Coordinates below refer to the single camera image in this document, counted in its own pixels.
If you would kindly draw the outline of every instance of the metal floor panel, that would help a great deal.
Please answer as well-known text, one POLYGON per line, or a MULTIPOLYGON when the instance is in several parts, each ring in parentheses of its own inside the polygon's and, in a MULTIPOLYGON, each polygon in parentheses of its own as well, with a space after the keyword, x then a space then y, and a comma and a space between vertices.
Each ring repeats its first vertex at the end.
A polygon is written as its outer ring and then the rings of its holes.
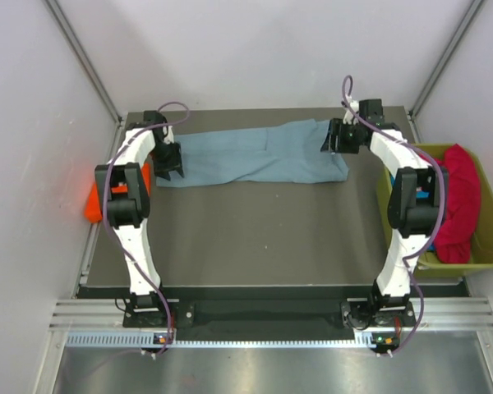
POLYGON ((393 359, 361 349, 172 349, 156 361, 66 348, 55 394, 490 394, 474 332, 419 333, 393 359))
MULTIPOLYGON (((202 111, 193 112, 176 132, 277 126, 342 115, 339 108, 202 111)), ((412 141, 403 107, 385 108, 385 118, 412 141)), ((371 284, 386 255, 375 195, 383 165, 367 149, 344 158, 350 172, 341 183, 154 187, 148 237, 163 283, 371 284)), ((87 286, 128 285, 122 253, 101 229, 87 286)))

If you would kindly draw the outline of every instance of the joint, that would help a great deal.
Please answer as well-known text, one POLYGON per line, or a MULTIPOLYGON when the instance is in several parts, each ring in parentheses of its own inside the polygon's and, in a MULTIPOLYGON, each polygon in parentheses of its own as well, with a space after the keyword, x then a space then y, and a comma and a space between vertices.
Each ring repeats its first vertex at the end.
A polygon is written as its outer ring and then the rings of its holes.
POLYGON ((379 312, 392 310, 392 311, 405 311, 408 309, 409 294, 405 294, 402 297, 392 297, 389 294, 381 294, 378 282, 375 280, 372 284, 371 293, 367 297, 367 304, 373 314, 379 312))
POLYGON ((380 127, 385 122, 384 108, 380 98, 360 101, 360 117, 380 127))
POLYGON ((95 168, 95 183, 101 210, 104 209, 104 192, 107 193, 107 217, 110 226, 141 226, 150 215, 150 197, 139 163, 115 165, 109 179, 109 188, 104 190, 109 164, 95 168))
POLYGON ((131 293, 124 304, 126 313, 122 326, 125 328, 164 328, 167 325, 166 311, 154 291, 147 295, 131 293))
MULTIPOLYGON (((444 167, 440 169, 447 195, 449 173, 444 167)), ((387 208, 389 225, 398 229, 403 238, 419 234, 429 236, 435 227, 440 204, 445 204, 440 201, 440 195, 433 167, 399 168, 387 208)))

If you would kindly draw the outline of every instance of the cable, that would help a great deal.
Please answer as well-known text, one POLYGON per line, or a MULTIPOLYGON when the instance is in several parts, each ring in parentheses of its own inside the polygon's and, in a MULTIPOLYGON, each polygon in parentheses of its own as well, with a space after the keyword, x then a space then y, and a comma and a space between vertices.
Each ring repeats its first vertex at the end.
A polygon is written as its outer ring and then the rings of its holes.
MULTIPOLYGON (((419 154, 427 162, 429 162, 429 164, 436 171, 436 175, 437 175, 436 177, 437 177, 437 180, 438 180, 438 186, 440 188, 440 196, 441 196, 440 197, 440 201, 445 201, 444 176, 442 174, 442 170, 440 169, 440 166, 435 161, 435 159, 433 159, 428 153, 426 153, 423 150, 417 148, 416 146, 413 146, 413 145, 409 144, 408 142, 405 142, 405 141, 402 141, 402 140, 397 140, 394 137, 392 137, 391 135, 388 135, 388 134, 384 133, 381 129, 379 129, 378 127, 376 127, 376 125, 373 125, 372 123, 370 123, 370 122, 366 121, 365 119, 363 119, 362 117, 360 117, 360 115, 356 111, 354 111, 351 108, 351 106, 349 105, 349 101, 348 101, 348 98, 347 98, 348 94, 347 94, 347 91, 346 91, 347 82, 350 82, 350 85, 349 85, 349 88, 348 88, 348 92, 349 92, 349 94, 351 94, 352 93, 352 86, 354 85, 354 80, 353 80, 352 76, 348 75, 348 76, 345 76, 345 78, 343 78, 343 83, 342 83, 342 97, 343 97, 343 102, 345 103, 345 108, 356 119, 358 119, 358 121, 361 124, 363 124, 364 126, 369 127, 374 132, 376 132, 376 133, 378 133, 380 135, 383 135, 385 138, 387 138, 388 140, 391 140, 391 141, 395 142, 396 144, 400 144, 402 146, 405 146, 408 149, 411 149, 414 153, 419 154)), ((413 254, 410 254, 409 256, 406 256, 406 257, 404 257, 402 259, 403 265, 405 266, 405 268, 408 271, 409 279, 411 280, 411 283, 412 283, 413 287, 415 288, 415 290, 418 293, 418 296, 420 297, 420 313, 418 314, 417 321, 415 322, 414 326, 412 327, 412 331, 405 338, 405 341, 403 341, 399 345, 399 347, 396 350, 393 351, 393 354, 396 354, 396 353, 400 352, 411 341, 412 337, 417 332, 417 329, 420 326, 420 323, 422 322, 422 318, 423 318, 424 310, 425 310, 425 300, 424 300, 424 295, 423 295, 422 289, 418 285, 417 280, 415 279, 414 275, 411 272, 411 269, 409 267, 408 260, 409 259, 416 258, 416 257, 419 257, 420 255, 422 255, 427 250, 427 248, 429 248, 429 246, 432 245, 433 241, 436 238, 436 235, 438 234, 438 231, 439 231, 440 226, 442 224, 442 220, 444 219, 444 213, 445 213, 444 210, 445 210, 445 204, 440 204, 439 207, 438 207, 438 216, 436 217, 435 227, 433 228, 433 232, 431 233, 431 236, 429 237, 429 239, 427 240, 427 242, 424 244, 424 246, 421 247, 420 250, 418 250, 417 252, 415 252, 413 254)))
POLYGON ((120 310, 121 312, 126 313, 126 310, 124 310, 123 308, 121 308, 120 306, 118 306, 117 299, 115 299, 114 301, 115 301, 115 308, 117 308, 117 309, 118 309, 118 310, 120 310))
POLYGON ((166 347, 168 345, 168 342, 172 339, 171 338, 171 335, 172 335, 172 333, 171 333, 171 330, 172 330, 172 314, 170 312, 170 308, 168 307, 168 302, 166 301, 166 298, 164 297, 162 291, 145 274, 145 272, 141 269, 141 266, 136 262, 136 260, 133 257, 133 255, 128 250, 126 250, 124 248, 124 246, 122 246, 120 240, 115 235, 114 230, 109 225, 109 222, 108 222, 108 190, 109 190, 109 182, 110 182, 111 177, 112 177, 112 172, 113 172, 113 167, 115 166, 115 162, 117 161, 118 158, 121 157, 121 155, 124 152, 127 151, 127 149, 130 146, 130 144, 133 141, 135 141, 137 137, 139 137, 140 135, 142 135, 146 131, 150 131, 150 130, 156 129, 158 127, 168 127, 168 126, 179 125, 179 124, 185 122, 186 120, 188 120, 188 118, 190 117, 190 108, 188 108, 188 106, 186 104, 180 103, 178 101, 170 101, 170 102, 168 102, 166 104, 161 105, 159 107, 159 109, 157 109, 157 112, 160 112, 162 109, 166 108, 169 105, 173 105, 173 104, 177 104, 177 105, 180 105, 180 106, 182 106, 182 107, 185 108, 186 115, 185 115, 185 117, 183 119, 181 119, 180 121, 170 121, 170 122, 166 122, 166 123, 158 123, 158 124, 155 124, 155 125, 147 126, 147 127, 143 128, 142 130, 137 131, 135 133, 135 135, 133 135, 128 140, 128 143, 126 145, 122 146, 117 151, 117 153, 115 154, 115 156, 112 158, 112 160, 109 162, 109 165, 108 165, 108 170, 106 172, 106 181, 104 182, 104 193, 103 193, 103 201, 102 201, 102 223, 104 224, 104 228, 106 229, 106 232, 108 233, 108 235, 110 236, 110 238, 112 239, 112 241, 116 245, 118 245, 121 248, 122 252, 133 262, 133 264, 135 265, 135 268, 136 268, 137 272, 142 276, 142 278, 151 286, 152 289, 154 289, 154 291, 159 296, 159 298, 160 298, 160 300, 161 300, 161 302, 163 304, 164 310, 166 312, 167 338, 168 339, 167 339, 167 341, 164 342, 164 345, 161 348, 161 350, 159 351, 158 355, 161 355, 161 354, 164 353, 164 351, 166 350, 166 347))
POLYGON ((394 332, 396 333, 396 337, 400 339, 400 335, 402 335, 402 322, 400 322, 398 316, 394 316, 394 332))

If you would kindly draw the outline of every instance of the gray table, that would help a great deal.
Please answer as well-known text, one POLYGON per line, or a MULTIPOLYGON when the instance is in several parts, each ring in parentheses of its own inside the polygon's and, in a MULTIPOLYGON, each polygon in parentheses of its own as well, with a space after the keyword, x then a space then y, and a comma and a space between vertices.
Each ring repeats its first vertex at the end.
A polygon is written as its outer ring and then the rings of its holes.
MULTIPOLYGON (((181 115, 170 114, 168 119, 181 115)), ((176 132, 277 126, 342 115, 340 108, 202 111, 193 112, 176 132)), ((131 114, 131 120, 139 116, 131 114)), ((385 108, 385 117, 413 140, 403 107, 385 108)), ((375 197, 383 166, 367 149, 343 157, 350 168, 343 183, 153 187, 148 236, 164 285, 372 283, 386 255, 375 197)), ((129 285, 122 253, 104 229, 87 284, 129 285)))

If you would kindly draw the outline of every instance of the red cloth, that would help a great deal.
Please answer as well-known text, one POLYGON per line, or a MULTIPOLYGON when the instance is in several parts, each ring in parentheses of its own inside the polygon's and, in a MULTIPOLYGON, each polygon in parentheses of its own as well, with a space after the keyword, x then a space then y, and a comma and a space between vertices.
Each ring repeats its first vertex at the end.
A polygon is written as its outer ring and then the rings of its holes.
POLYGON ((481 207, 480 179, 475 163, 460 145, 453 145, 436 160, 449 171, 445 221, 435 238, 436 254, 442 263, 464 264, 471 254, 471 237, 481 207))

